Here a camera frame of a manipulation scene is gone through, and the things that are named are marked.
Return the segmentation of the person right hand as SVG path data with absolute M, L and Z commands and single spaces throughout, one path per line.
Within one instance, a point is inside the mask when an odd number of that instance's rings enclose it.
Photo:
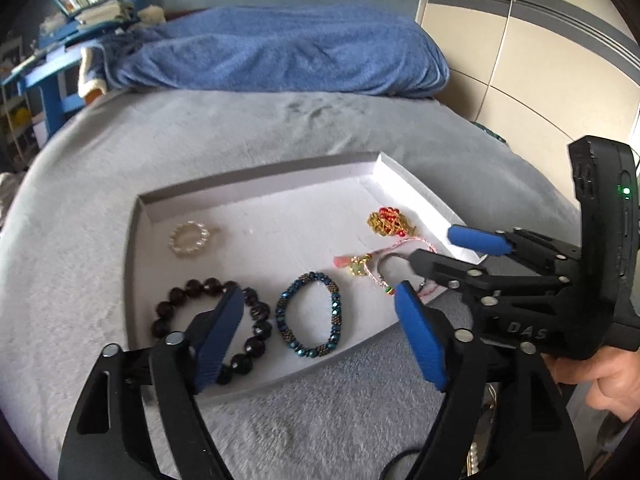
M 602 347 L 585 361 L 552 358 L 548 354 L 542 357 L 555 382 L 590 382 L 586 397 L 590 408 L 609 411 L 621 422 L 628 422 L 639 411 L 639 351 Z

